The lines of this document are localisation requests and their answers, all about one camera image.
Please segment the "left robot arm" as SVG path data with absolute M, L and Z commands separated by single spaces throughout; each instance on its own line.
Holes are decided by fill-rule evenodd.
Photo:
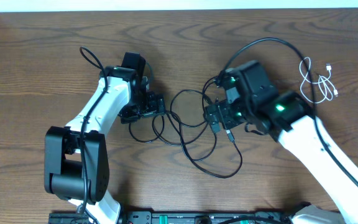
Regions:
M 45 135 L 45 191 L 76 207 L 50 213 L 49 223 L 127 223 L 108 191 L 106 136 L 116 118 L 132 124 L 165 112 L 163 96 L 149 91 L 148 63 L 140 54 L 125 53 L 118 66 L 105 67 L 95 55 L 88 61 L 100 71 L 96 91 L 75 118 Z

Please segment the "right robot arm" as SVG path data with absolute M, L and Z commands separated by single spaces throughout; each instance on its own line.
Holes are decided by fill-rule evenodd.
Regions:
M 255 125 L 254 133 L 269 135 L 309 170 L 338 209 L 306 205 L 288 216 L 290 223 L 358 223 L 358 167 L 298 93 L 279 94 L 256 60 L 225 68 L 214 82 L 226 98 L 204 108 L 212 131 Z

